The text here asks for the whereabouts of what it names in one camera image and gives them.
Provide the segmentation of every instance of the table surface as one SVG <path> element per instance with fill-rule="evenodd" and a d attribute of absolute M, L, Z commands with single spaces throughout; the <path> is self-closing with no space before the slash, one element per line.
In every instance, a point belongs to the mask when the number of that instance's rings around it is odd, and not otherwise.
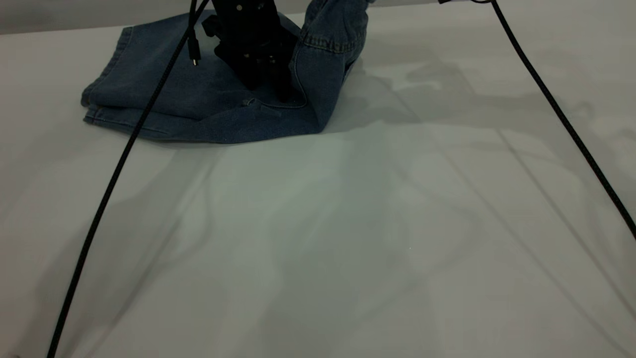
<path fill-rule="evenodd" d="M 636 214 L 636 3 L 502 9 Z M 636 355 L 636 243 L 492 8 L 369 14 L 325 133 L 135 145 L 59 357 Z M 0 355 L 45 356 L 127 140 L 80 106 L 120 29 L 0 36 Z"/>

